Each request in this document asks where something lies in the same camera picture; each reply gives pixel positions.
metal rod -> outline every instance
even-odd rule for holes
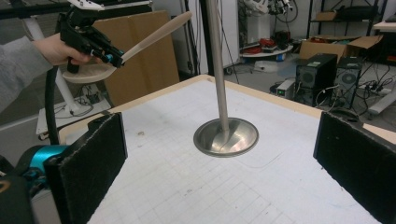
[[[222,130],[224,132],[228,132],[230,130],[230,126],[228,123],[227,102],[225,97],[217,1],[206,0],[206,8],[209,18],[210,43],[212,44],[216,90],[218,94],[219,120]]]

